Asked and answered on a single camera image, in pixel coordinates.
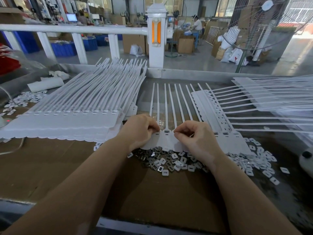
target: hand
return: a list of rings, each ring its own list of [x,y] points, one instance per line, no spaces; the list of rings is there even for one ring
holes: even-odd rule
[[[211,127],[205,122],[187,120],[174,129],[175,137],[190,150],[199,161],[213,170],[215,161],[225,154],[219,147]]]
[[[147,114],[134,115],[127,120],[117,136],[129,144],[130,152],[149,141],[151,134],[160,131],[157,122]]]

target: forearm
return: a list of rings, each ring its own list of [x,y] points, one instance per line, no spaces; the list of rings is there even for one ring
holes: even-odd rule
[[[212,173],[217,181],[232,234],[300,234],[249,177],[224,154]]]
[[[3,234],[87,234],[129,153],[122,138],[104,143],[57,188]]]

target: computer monitor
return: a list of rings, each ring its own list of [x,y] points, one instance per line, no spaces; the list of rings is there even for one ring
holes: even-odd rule
[[[92,19],[99,20],[100,19],[99,14],[92,14]]]
[[[69,22],[77,22],[77,18],[75,14],[66,14],[66,17]]]

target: white railing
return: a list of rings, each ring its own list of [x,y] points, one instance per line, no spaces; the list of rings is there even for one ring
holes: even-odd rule
[[[4,32],[7,40],[14,50],[22,51],[20,44],[12,31],[37,32],[41,45],[47,58],[57,63],[51,43],[46,32],[72,33],[80,64],[88,64],[87,55],[83,43],[82,33],[108,34],[112,58],[120,58],[117,34],[141,34],[148,35],[147,27],[121,27],[121,26],[73,26],[73,25],[8,25],[0,24],[0,30]]]

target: factory floor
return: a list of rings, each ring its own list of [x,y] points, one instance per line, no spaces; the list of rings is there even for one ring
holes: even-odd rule
[[[264,74],[264,75],[309,75],[313,74],[313,39],[310,37],[299,38],[294,36],[284,54],[279,61],[267,60],[259,67],[244,66],[241,73]],[[215,71],[215,72],[231,72],[236,71],[237,66],[234,63],[222,63],[211,56],[212,46],[201,40],[200,46],[192,54],[186,57],[167,58],[164,57],[165,69],[182,69],[182,70],[198,70],[198,71]],[[135,56],[124,54],[123,42],[119,41],[120,56],[123,59],[133,59]],[[86,52],[88,64],[95,64],[100,57],[102,59],[110,58],[110,48],[99,47],[96,51]],[[44,51],[28,54],[29,60],[34,60],[43,65],[49,64]],[[78,56],[57,58],[59,63],[79,64]]]

